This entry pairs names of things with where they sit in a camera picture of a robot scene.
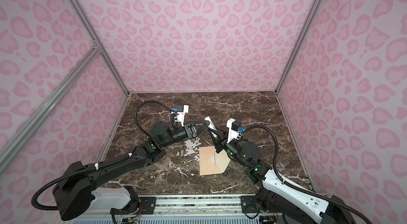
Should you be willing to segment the white glue stick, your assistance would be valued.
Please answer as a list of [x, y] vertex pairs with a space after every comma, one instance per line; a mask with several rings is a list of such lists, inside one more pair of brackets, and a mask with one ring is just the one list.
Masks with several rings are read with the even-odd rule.
[[212, 122], [212, 120], [211, 120], [210, 117], [206, 117], [205, 120], [208, 121], [208, 123], [209, 123], [209, 124], [208, 124], [208, 130], [209, 130], [210, 132], [217, 131], [217, 129], [216, 129], [215, 125], [213, 124], [213, 122]]

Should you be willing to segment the peach paper envelope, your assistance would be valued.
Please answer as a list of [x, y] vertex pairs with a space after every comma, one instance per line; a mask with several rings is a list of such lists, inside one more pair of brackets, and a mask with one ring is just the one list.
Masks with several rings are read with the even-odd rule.
[[226, 171], [230, 158], [227, 152], [222, 150], [216, 153], [214, 146], [199, 148], [199, 175], [216, 175]]

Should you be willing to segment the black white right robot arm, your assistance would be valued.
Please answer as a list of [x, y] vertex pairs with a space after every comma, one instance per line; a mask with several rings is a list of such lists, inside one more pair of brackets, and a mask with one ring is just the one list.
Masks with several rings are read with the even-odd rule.
[[[271, 164], [261, 160], [262, 152], [254, 142], [245, 138], [253, 129], [268, 132], [274, 142], [275, 153]], [[232, 161], [245, 169], [248, 181], [259, 187], [253, 207], [263, 212], [278, 212], [282, 218], [291, 218], [302, 224], [354, 224], [354, 214], [360, 213], [346, 205], [339, 197], [331, 198], [310, 191], [289, 180], [277, 170], [279, 145], [271, 129], [255, 124], [247, 129], [239, 127], [225, 132], [209, 128], [216, 151], [225, 151]]]

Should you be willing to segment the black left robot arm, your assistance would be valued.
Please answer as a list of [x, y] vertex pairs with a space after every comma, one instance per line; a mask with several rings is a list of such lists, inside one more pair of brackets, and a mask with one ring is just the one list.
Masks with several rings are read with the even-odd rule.
[[166, 154], [165, 147], [197, 138], [208, 126], [209, 121], [204, 120], [171, 130], [159, 121], [149, 132], [150, 140], [128, 154], [95, 164], [83, 165], [79, 161], [70, 165], [53, 189], [61, 219], [68, 221], [85, 213], [95, 200], [92, 191], [123, 174], [158, 162]]

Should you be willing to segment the left diagonal aluminium strut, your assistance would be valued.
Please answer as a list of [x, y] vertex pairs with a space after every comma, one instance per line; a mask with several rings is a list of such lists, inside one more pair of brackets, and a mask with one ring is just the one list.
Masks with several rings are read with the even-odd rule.
[[20, 130], [12, 137], [10, 142], [1, 151], [1, 173], [10, 166], [14, 159], [26, 146], [39, 127], [45, 122], [49, 115], [59, 105], [72, 86], [81, 77], [85, 70], [91, 65], [95, 57], [99, 54], [99, 45], [95, 45], [87, 55], [74, 67], [74, 69], [61, 81], [49, 97], [35, 111]]

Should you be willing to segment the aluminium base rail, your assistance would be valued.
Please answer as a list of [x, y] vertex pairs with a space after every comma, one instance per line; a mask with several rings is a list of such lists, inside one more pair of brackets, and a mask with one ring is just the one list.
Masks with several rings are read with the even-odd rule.
[[120, 203], [124, 189], [101, 188], [94, 192], [101, 199], [91, 211], [72, 224], [282, 224], [279, 212], [256, 213], [251, 205], [253, 194], [161, 194], [141, 195], [145, 204], [138, 215], [110, 214], [107, 201]]

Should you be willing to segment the left corner aluminium post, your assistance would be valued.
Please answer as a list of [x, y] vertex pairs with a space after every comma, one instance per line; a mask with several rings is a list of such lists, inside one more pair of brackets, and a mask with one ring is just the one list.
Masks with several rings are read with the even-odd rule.
[[114, 64], [112, 62], [112, 59], [107, 54], [107, 52], [106, 52], [100, 38], [98, 37], [94, 27], [92, 26], [92, 24], [90, 22], [90, 19], [89, 19], [88, 15], [86, 14], [83, 7], [81, 6], [79, 0], [68, 0], [68, 2], [70, 3], [72, 9], [74, 10], [76, 16], [78, 17], [78, 19], [81, 22], [82, 26], [84, 27], [85, 31], [87, 32], [89, 37], [92, 39], [95, 47], [100, 51], [103, 60], [105, 61], [105, 63], [107, 64], [107, 66], [108, 66], [108, 68], [110, 70], [110, 72], [113, 75], [113, 78], [116, 80], [116, 82], [120, 86], [120, 88], [123, 91], [124, 95], [126, 97], [129, 97], [130, 96], [130, 91], [125, 86], [125, 83], [124, 83], [123, 79], [121, 78], [121, 76], [119, 75], [118, 70], [115, 68], [115, 66], [114, 66]]

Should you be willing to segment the corner aluminium post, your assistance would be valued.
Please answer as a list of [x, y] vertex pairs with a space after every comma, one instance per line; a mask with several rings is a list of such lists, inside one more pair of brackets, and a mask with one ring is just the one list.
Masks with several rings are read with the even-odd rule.
[[302, 44], [303, 44], [304, 40], [306, 39], [306, 36], [307, 36], [311, 26], [312, 26], [313, 20], [315, 19], [315, 17], [318, 14], [318, 10], [320, 9], [323, 1], [324, 0], [313, 0], [313, 2], [311, 3], [311, 5], [309, 7], [308, 13], [307, 13], [307, 15], [305, 17], [305, 20], [304, 20], [303, 24], [302, 24], [301, 31], [299, 32], [299, 35], [298, 35], [298, 37], [297, 37], [297, 39], [295, 41], [294, 47], [291, 50], [289, 59], [288, 59], [287, 64], [286, 64], [286, 66], [285, 66], [285, 68], [283, 70], [282, 77], [281, 77], [281, 79], [280, 79], [280, 81], [279, 81], [279, 83], [277, 85], [276, 90], [275, 90], [276, 96], [279, 96], [279, 94], [282, 92], [282, 88], [284, 86], [285, 81], [288, 78], [288, 74], [289, 74], [289, 72], [290, 72], [290, 70], [291, 70], [291, 68], [293, 66], [293, 63], [294, 63], [294, 61], [295, 61], [295, 59], [296, 59], [296, 57], [297, 57], [297, 55], [298, 55], [298, 53], [300, 51], [300, 48], [302, 47]]
[[120, 86], [120, 88], [123, 91], [124, 95], [126, 97], [129, 97], [130, 96], [130, 91], [125, 86], [125, 83], [124, 83], [123, 79], [121, 78], [121, 76], [119, 75], [118, 70], [115, 68], [115, 66], [114, 66], [114, 64], [112, 62], [112, 59], [107, 54], [107, 52], [106, 52], [100, 38], [98, 37], [94, 27], [92, 26], [92, 24], [90, 22], [90, 19], [89, 19], [88, 15], [86, 14], [83, 7], [81, 6], [79, 0], [68, 0], [68, 2], [70, 3], [72, 9], [74, 10], [76, 16], [78, 17], [78, 19], [81, 22], [82, 26], [84, 27], [85, 31], [87, 32], [89, 37], [92, 39], [95, 47], [100, 51], [103, 60], [105, 61], [105, 63], [107, 64], [107, 66], [108, 66], [108, 68], [110, 70], [110, 72], [113, 75], [113, 78], [116, 80], [116, 82]]

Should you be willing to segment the right corner aluminium post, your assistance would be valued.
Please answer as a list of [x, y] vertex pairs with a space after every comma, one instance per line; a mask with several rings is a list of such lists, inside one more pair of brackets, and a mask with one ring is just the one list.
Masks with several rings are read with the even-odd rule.
[[288, 74], [289, 74], [289, 72], [290, 72], [290, 70], [291, 70], [291, 68], [293, 66], [293, 63], [294, 63], [294, 61], [295, 61], [295, 59], [296, 59], [296, 57], [297, 57], [297, 55], [298, 55], [298, 53], [300, 51], [300, 48], [302, 47], [302, 44], [303, 44], [304, 40], [306, 39], [306, 36], [307, 36], [311, 26], [312, 26], [313, 20], [315, 19], [315, 17], [318, 14], [318, 10], [320, 9], [323, 1], [324, 0], [313, 0], [313, 2], [311, 3], [311, 5], [309, 7], [308, 13], [307, 13], [307, 15], [305, 17], [305, 20], [304, 20], [303, 24], [302, 24], [301, 31], [299, 32], [299, 35], [298, 35], [298, 37], [297, 37], [297, 39], [295, 41], [294, 47], [291, 50], [289, 59], [288, 59], [287, 64], [286, 64], [286, 66], [285, 66], [285, 68], [283, 70], [282, 77], [281, 77], [281, 79], [280, 79], [280, 81], [279, 81], [279, 83], [277, 85], [276, 90], [275, 90], [276, 96], [279, 96], [279, 94], [282, 92], [282, 88], [284, 86], [285, 81], [288, 78]]

